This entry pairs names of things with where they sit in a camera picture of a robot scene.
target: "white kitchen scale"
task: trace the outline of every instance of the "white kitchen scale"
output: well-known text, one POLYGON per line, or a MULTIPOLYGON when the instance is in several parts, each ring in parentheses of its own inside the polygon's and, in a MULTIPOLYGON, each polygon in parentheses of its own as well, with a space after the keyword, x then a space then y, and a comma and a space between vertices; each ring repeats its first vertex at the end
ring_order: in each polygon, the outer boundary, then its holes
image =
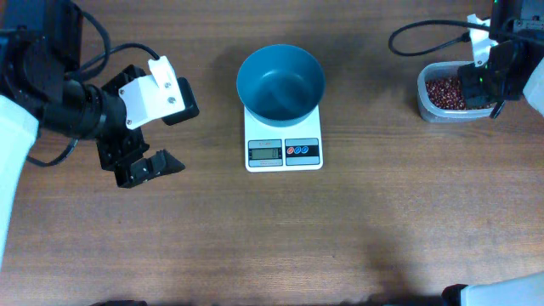
POLYGON ((270 121, 244 107, 246 169, 251 173, 323 167, 319 106, 294 124, 270 121))

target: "plastic container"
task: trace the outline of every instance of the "plastic container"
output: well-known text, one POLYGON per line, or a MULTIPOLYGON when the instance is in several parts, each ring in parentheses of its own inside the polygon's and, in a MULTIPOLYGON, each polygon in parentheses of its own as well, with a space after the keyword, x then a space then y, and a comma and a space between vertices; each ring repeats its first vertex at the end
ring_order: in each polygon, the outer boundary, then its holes
POLYGON ((468 61, 456 61, 431 64, 425 67, 417 78, 417 104, 423 120, 426 122, 470 122, 480 118, 489 117, 492 108, 485 110, 442 110, 428 98, 425 82, 446 77, 456 77, 457 68, 462 65, 472 64, 468 61))

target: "red beans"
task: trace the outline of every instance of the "red beans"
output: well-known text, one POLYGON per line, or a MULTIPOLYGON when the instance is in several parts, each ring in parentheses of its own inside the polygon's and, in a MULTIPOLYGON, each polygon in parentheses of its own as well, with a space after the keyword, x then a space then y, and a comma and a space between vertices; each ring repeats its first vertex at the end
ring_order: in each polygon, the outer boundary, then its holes
MULTIPOLYGON (((467 102, 462 96, 462 84, 459 77, 453 76, 439 80, 425 82, 428 98, 442 110, 465 111, 467 102)), ((470 110, 482 110, 493 105, 485 105, 470 110)))

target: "blue bowl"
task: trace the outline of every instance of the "blue bowl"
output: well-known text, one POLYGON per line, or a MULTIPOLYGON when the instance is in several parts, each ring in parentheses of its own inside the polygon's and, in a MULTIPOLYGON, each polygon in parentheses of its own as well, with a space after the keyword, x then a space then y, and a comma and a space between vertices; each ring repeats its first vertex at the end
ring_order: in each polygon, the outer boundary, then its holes
POLYGON ((250 55, 236 80, 247 109, 273 121, 308 115, 325 92, 325 73, 312 54, 290 45, 273 45, 250 55))

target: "table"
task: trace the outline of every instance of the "table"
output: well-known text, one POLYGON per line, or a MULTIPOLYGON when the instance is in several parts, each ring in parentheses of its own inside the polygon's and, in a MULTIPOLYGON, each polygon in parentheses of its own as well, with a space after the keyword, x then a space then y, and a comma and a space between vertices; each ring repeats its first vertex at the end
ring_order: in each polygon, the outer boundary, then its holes
MULTIPOLYGON (((133 190, 100 169, 93 142, 50 169, 26 165, 0 274, 1 305, 306 304, 434 295, 544 266, 544 119, 525 102, 495 121, 424 122, 417 75, 433 62, 470 60, 467 44, 405 59, 388 35, 426 19, 465 20, 490 4, 434 0, 77 2, 114 45, 140 42, 190 81, 201 114, 144 127, 180 174, 133 190), (307 49, 324 66, 325 166, 250 174, 235 76, 273 43, 307 49)), ((416 50, 463 29, 399 38, 416 50)), ((85 24, 82 59, 102 52, 85 24)), ((113 55, 93 83, 129 64, 113 55)), ((52 159, 67 139, 44 133, 31 154, 52 159)))

